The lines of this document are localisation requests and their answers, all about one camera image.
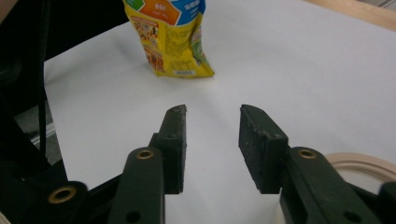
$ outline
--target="black cable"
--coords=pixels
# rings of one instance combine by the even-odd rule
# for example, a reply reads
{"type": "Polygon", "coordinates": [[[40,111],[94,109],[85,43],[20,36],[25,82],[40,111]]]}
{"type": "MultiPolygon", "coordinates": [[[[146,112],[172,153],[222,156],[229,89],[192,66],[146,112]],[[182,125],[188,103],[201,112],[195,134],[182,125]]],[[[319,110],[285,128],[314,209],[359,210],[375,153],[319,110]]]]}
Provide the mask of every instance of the black cable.
{"type": "Polygon", "coordinates": [[[38,125],[40,128],[40,152],[47,151],[46,91],[44,89],[44,62],[46,60],[47,39],[50,23],[50,0],[42,1],[41,24],[38,49],[38,125]]]}

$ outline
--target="yellow snack bag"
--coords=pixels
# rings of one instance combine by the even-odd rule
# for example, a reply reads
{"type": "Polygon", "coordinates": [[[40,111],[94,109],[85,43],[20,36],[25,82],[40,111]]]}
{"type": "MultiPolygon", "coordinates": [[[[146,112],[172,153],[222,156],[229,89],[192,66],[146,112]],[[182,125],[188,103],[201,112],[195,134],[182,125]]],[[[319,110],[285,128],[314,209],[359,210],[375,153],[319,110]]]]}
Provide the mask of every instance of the yellow snack bag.
{"type": "Polygon", "coordinates": [[[123,0],[157,76],[212,77],[202,51],[205,0],[123,0]]]}

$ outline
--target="screw hole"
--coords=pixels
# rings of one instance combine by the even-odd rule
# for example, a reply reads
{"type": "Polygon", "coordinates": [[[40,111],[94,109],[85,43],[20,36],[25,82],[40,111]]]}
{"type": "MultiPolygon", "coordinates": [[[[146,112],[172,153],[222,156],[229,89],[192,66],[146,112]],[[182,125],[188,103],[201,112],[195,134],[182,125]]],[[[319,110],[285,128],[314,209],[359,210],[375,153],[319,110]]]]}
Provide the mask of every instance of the screw hole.
{"type": "Polygon", "coordinates": [[[48,197],[49,203],[64,203],[72,199],[77,193],[73,186],[63,186],[54,190],[48,197]]]}
{"type": "Polygon", "coordinates": [[[361,217],[358,216],[357,214],[353,213],[353,212],[345,211],[344,212],[344,217],[346,219],[348,219],[349,221],[351,221],[351,222],[361,223],[361,217]]]}
{"type": "Polygon", "coordinates": [[[309,159],[309,160],[312,160],[312,159],[314,159],[314,158],[317,157],[317,154],[316,154],[315,152],[313,152],[313,151],[311,151],[311,150],[307,150],[307,149],[300,150],[300,151],[298,152],[298,154],[299,154],[301,157],[303,157],[303,158],[305,158],[305,159],[309,159]]]}
{"type": "Polygon", "coordinates": [[[154,153],[152,151],[143,150],[143,151],[139,152],[136,157],[140,160],[146,160],[146,159],[150,159],[153,156],[154,156],[154,153]]]}
{"type": "Polygon", "coordinates": [[[128,215],[126,215],[126,221],[129,223],[136,223],[140,220],[140,218],[142,218],[142,215],[140,215],[140,213],[136,211],[132,211],[128,213],[128,215]]]}

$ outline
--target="snack bag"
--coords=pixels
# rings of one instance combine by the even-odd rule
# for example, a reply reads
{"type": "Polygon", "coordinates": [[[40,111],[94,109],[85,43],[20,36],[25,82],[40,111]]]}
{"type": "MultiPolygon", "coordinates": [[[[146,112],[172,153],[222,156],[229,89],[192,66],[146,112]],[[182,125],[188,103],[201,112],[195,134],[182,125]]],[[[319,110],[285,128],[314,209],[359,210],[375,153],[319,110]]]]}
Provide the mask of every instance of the snack bag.
{"type": "Polygon", "coordinates": [[[157,76],[211,77],[201,44],[205,0],[123,0],[157,76]]]}

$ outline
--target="white table surface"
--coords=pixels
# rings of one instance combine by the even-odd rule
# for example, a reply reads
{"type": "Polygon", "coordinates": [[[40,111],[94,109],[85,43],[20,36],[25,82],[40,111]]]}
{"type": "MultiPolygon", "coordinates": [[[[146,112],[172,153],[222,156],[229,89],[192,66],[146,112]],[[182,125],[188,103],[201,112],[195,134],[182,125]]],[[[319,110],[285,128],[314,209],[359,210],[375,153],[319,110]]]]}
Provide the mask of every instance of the white table surface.
{"type": "Polygon", "coordinates": [[[46,62],[46,91],[70,180],[118,175],[165,111],[185,104],[185,190],[167,223],[273,223],[238,148],[239,107],[255,105],[292,147],[396,162],[396,33],[296,0],[208,0],[211,78],[156,77],[130,23],[46,62]]]}

